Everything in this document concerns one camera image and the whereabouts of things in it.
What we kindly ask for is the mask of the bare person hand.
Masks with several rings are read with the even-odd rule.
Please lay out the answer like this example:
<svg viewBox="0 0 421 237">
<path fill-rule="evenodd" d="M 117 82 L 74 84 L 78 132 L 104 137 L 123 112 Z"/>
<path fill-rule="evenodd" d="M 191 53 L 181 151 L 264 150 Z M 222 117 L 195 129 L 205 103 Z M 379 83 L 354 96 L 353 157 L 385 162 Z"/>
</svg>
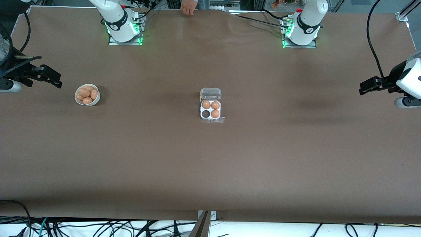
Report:
<svg viewBox="0 0 421 237">
<path fill-rule="evenodd" d="M 182 0 L 180 5 L 180 10 L 184 15 L 192 16 L 194 15 L 194 10 L 198 5 L 198 0 Z"/>
</svg>

